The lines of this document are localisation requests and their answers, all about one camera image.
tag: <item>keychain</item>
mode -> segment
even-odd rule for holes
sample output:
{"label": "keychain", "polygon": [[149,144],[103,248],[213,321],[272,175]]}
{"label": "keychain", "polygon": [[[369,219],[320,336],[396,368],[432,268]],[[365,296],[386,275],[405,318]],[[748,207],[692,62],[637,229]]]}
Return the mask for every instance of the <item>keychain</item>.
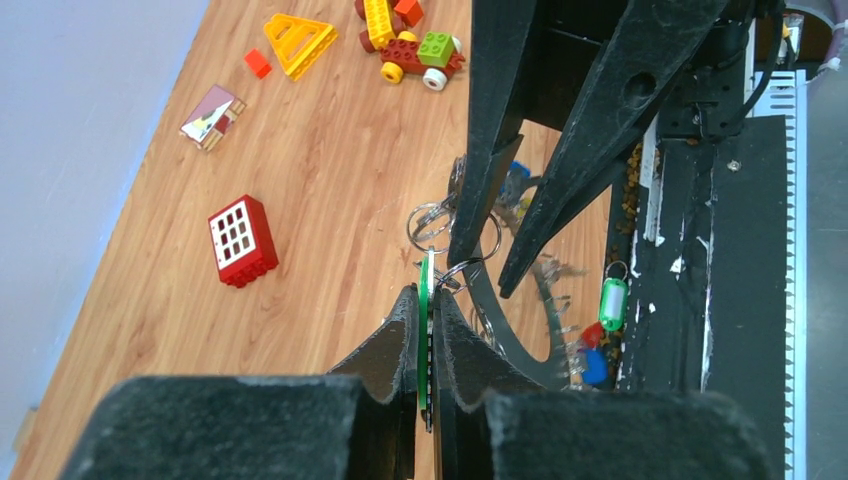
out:
{"label": "keychain", "polygon": [[[610,268],[616,263],[624,267],[622,279],[609,276]],[[598,312],[598,321],[604,330],[614,332],[624,325],[624,315],[627,310],[627,264],[616,260],[607,265],[604,270],[604,284],[601,287],[601,308]]]}

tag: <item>yellow toy block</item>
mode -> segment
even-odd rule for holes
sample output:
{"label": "yellow toy block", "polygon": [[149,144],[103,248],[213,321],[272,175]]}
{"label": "yellow toy block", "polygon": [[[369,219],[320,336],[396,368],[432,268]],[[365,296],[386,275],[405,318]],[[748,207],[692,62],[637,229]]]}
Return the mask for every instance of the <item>yellow toy block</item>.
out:
{"label": "yellow toy block", "polygon": [[389,40],[395,38],[392,30],[392,13],[387,0],[363,0],[365,4],[365,24],[368,26],[368,38],[374,48],[386,48]]}
{"label": "yellow toy block", "polygon": [[297,81],[339,36],[329,23],[282,13],[271,17],[264,30],[283,71],[294,81]]}

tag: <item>green lego brick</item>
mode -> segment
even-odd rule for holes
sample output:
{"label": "green lego brick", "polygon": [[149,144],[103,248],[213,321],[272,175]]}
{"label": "green lego brick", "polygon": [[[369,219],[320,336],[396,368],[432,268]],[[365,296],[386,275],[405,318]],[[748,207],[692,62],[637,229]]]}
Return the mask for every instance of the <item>green lego brick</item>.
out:
{"label": "green lego brick", "polygon": [[427,32],[418,47],[418,60],[428,67],[444,68],[454,50],[453,36],[447,33]]}

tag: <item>wall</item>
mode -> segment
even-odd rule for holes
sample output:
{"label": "wall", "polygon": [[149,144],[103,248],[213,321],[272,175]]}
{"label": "wall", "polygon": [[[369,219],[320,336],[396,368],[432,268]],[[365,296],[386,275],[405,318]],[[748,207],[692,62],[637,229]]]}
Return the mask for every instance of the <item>wall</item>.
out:
{"label": "wall", "polygon": [[0,478],[207,1],[0,2]]}

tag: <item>wooden surface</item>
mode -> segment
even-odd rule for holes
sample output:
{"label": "wooden surface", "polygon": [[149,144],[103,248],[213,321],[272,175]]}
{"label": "wooden surface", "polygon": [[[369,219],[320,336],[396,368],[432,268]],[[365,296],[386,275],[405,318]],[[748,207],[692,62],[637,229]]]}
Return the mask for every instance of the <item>wooden surface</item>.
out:
{"label": "wooden surface", "polygon": [[[452,32],[468,54],[470,2],[422,3],[414,31]],[[262,33],[277,12],[339,30],[296,83]],[[99,399],[127,377],[322,373],[417,281],[411,263],[421,255],[404,225],[413,207],[443,198],[465,149],[468,72],[441,93],[413,76],[385,83],[356,38],[363,28],[347,2],[211,2],[13,479],[55,478]],[[272,60],[264,80],[242,60],[253,47]],[[214,83],[247,109],[204,154],[178,130]],[[541,172],[558,132],[525,133],[519,159]],[[206,219],[244,193],[264,203],[281,265],[237,290],[218,281]],[[556,285],[575,297],[568,323],[596,315],[605,198],[547,249],[589,270]],[[546,356],[535,291],[522,288],[505,305],[525,345]],[[432,478],[432,437],[419,433],[418,443],[416,478]]]}

